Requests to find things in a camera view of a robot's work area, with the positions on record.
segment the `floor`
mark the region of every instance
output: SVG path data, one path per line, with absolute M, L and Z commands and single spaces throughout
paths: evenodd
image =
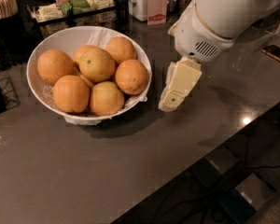
M 203 160 L 198 161 L 114 224 L 244 223 L 235 222 L 219 201 L 252 173 L 270 185 L 274 194 L 245 223 L 280 224 L 280 104 L 219 148 L 226 148 L 238 162 L 215 182 L 203 180 L 201 173 L 197 172 L 197 166 Z

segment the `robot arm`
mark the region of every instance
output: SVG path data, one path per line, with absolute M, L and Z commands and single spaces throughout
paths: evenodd
M 192 0 L 168 32 L 182 59 L 168 68 L 159 109 L 177 109 L 198 82 L 201 63 L 214 60 L 247 27 L 279 8 L 280 0 Z

